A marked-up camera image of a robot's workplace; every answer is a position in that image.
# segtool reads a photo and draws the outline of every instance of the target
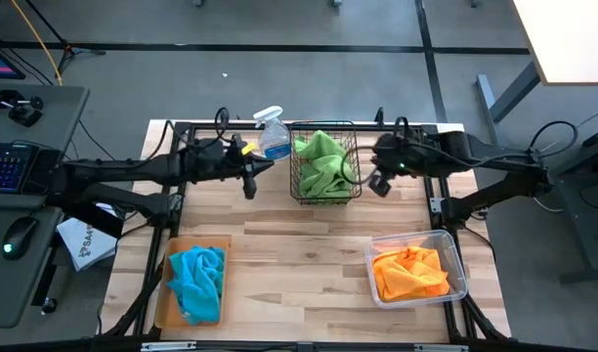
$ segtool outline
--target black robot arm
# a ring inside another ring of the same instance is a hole
[[[475,211],[516,196],[535,197],[551,190],[546,167],[534,150],[519,151],[489,145],[465,132],[427,133],[410,128],[404,117],[392,133],[377,140],[369,187],[386,197],[396,176],[448,177],[474,167],[507,171],[505,178],[464,198],[438,199],[433,207],[443,223],[463,225]]]
[[[47,203],[113,236],[118,236],[118,224],[95,202],[126,205],[139,211],[151,225],[163,226],[171,211],[180,205],[179,197],[139,195],[102,182],[153,181],[171,187],[184,182],[242,178],[245,197],[253,199],[257,191],[255,176],[274,163],[251,153],[246,146],[240,135],[234,134],[228,146],[219,139],[195,140],[176,153],[147,160],[66,162],[54,170]]]

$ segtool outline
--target blue cloth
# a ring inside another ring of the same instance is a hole
[[[223,292],[225,251],[194,246],[169,257],[173,280],[167,285],[178,298],[182,316],[191,325],[218,322]]]

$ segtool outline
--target wooden table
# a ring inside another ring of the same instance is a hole
[[[142,157],[157,145],[163,125],[164,120],[149,124]],[[463,128],[460,124],[438,126],[441,131]],[[244,140],[253,141],[259,134],[240,133]],[[358,145],[372,145],[380,134],[359,132]],[[208,135],[213,132],[196,134]],[[167,139],[165,152],[169,144]],[[363,174],[372,169],[369,158],[370,151],[361,151]],[[371,237],[430,229],[422,179],[397,178],[387,198],[365,188],[360,198],[346,206],[299,205],[289,194],[288,160],[260,174],[256,182],[254,200],[244,198],[240,180],[188,186],[180,236],[232,237],[228,294],[218,328],[164,329],[163,339],[448,341],[442,304],[378,308],[370,295],[364,264]],[[473,172],[454,174],[448,183],[454,197],[477,190]],[[134,190],[148,194],[159,192],[160,187],[137,182]],[[124,231],[143,222],[132,219]],[[483,222],[468,225],[487,235]],[[141,289],[151,232],[152,228],[144,228],[119,242],[102,312],[106,329]],[[491,250],[465,232],[461,232],[460,244],[471,295],[499,331],[509,335]],[[156,297],[149,300],[145,331],[153,323]],[[459,304],[455,304],[455,314],[464,332]]]
[[[498,124],[537,83],[598,85],[598,0],[512,0],[533,61],[495,98],[484,74],[477,85],[495,143]]]

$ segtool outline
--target green towel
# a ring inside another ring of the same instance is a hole
[[[347,198],[352,185],[340,173],[340,163],[345,150],[331,137],[317,131],[306,143],[305,138],[295,139],[295,151],[309,162],[301,165],[299,194],[304,198]],[[345,162],[344,172],[348,179],[356,175]]]

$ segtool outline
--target gray floor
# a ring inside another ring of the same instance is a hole
[[[471,9],[468,0],[425,0],[433,44],[525,47],[509,1],[483,2],[481,8]],[[188,0],[45,0],[37,5],[72,41],[420,45],[411,0],[345,0],[339,10],[330,9],[325,0],[210,0],[203,9]],[[46,30],[40,32],[53,40]],[[32,40],[8,3],[0,8],[0,36]],[[41,51],[20,53],[50,72]],[[449,122],[461,122],[467,131],[487,139],[473,86],[476,74],[486,73],[499,93],[529,60],[437,55]],[[284,107],[287,119],[355,120],[372,119],[383,106],[388,120],[400,114],[413,121],[436,120],[421,54],[108,52],[73,63],[64,82],[91,89],[83,119],[121,158],[139,155],[150,119],[210,118],[220,106],[244,117],[276,104]],[[579,123],[596,111],[598,87],[539,86],[502,127],[512,146],[525,147],[542,124],[555,119]],[[598,119],[580,129],[579,140],[597,130]],[[558,127],[540,144],[568,137]],[[75,142],[84,151],[81,156],[102,156],[81,131]],[[549,163],[557,164],[571,153]],[[480,187],[500,176],[484,170],[477,175]],[[543,200],[561,206],[553,195]],[[598,348],[598,282],[558,283],[561,273],[581,265],[565,217],[519,198],[493,207],[488,226],[513,335],[527,342]],[[59,311],[42,317],[28,308],[19,327],[0,330],[0,344],[94,332],[107,272],[91,269],[61,276],[54,285],[62,298]]]

